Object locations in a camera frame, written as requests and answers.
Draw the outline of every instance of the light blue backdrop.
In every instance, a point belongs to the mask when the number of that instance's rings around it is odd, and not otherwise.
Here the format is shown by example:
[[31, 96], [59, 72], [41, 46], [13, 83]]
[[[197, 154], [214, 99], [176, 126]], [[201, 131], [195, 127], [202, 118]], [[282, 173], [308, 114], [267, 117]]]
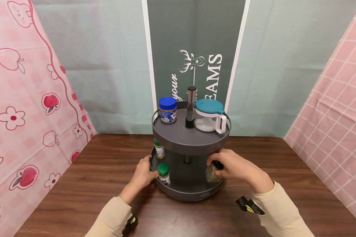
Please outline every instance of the light blue backdrop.
[[[33, 0], [98, 132], [151, 133], [141, 0]], [[231, 135], [283, 137], [353, 15], [356, 0], [252, 0], [228, 114]]]

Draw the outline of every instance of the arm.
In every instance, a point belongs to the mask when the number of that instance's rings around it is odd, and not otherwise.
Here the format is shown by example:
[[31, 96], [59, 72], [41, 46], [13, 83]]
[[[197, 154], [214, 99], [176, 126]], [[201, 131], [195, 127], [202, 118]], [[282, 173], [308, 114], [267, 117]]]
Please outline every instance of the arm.
[[261, 225], [271, 236], [314, 237], [283, 187], [277, 182], [272, 182], [266, 172], [228, 149], [211, 154], [207, 165], [213, 160], [218, 160], [224, 165], [224, 169], [215, 170], [214, 175], [242, 180], [251, 186], [253, 202], [265, 212], [265, 215], [258, 216]]
[[114, 197], [103, 207], [85, 237], [121, 237], [126, 221], [131, 217], [130, 204], [136, 195], [153, 179], [158, 172], [150, 171], [150, 155], [141, 159], [131, 181], [118, 197]]

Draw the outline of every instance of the wood tabletop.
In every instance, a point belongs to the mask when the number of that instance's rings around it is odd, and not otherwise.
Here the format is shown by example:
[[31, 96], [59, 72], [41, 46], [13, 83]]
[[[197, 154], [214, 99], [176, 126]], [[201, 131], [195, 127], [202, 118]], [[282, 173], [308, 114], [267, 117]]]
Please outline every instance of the wood tabletop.
[[[15, 236], [84, 236], [153, 145], [151, 135], [96, 135]], [[225, 148], [279, 182], [316, 237], [356, 237], [355, 217], [284, 140], [230, 137]], [[235, 200], [242, 195], [250, 197], [245, 183], [226, 180], [212, 197], [188, 203], [166, 196], [152, 184], [133, 202], [138, 225], [130, 236], [268, 237], [257, 215], [237, 207]]]

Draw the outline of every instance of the hand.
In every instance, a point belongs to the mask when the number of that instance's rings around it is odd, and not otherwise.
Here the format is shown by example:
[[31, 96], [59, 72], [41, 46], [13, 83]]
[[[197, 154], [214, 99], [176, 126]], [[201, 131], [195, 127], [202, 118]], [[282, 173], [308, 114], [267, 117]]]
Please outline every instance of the hand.
[[131, 185], [138, 187], [140, 190], [146, 187], [153, 179], [158, 177], [158, 171], [150, 171], [150, 158], [151, 155], [145, 156], [138, 163], [133, 177], [130, 181]]
[[153, 179], [158, 177], [158, 171], [150, 171], [149, 160], [151, 155], [147, 155], [138, 163], [131, 181], [124, 187], [119, 197], [128, 205], [131, 204], [136, 195], [146, 187]]
[[211, 154], [207, 159], [207, 166], [211, 165], [213, 160], [218, 160], [224, 165], [223, 170], [214, 171], [214, 175], [217, 177], [247, 182], [257, 194], [269, 192], [274, 187], [266, 172], [233, 150], [222, 148]]

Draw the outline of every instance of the pink fabric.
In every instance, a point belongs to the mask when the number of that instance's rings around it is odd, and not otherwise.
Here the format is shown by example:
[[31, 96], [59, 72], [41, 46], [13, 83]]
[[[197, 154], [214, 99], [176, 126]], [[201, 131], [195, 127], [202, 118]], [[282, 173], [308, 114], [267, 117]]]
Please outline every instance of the pink fabric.
[[0, 236], [13, 236], [96, 134], [30, 1], [0, 0]]
[[285, 140], [356, 217], [356, 16]]

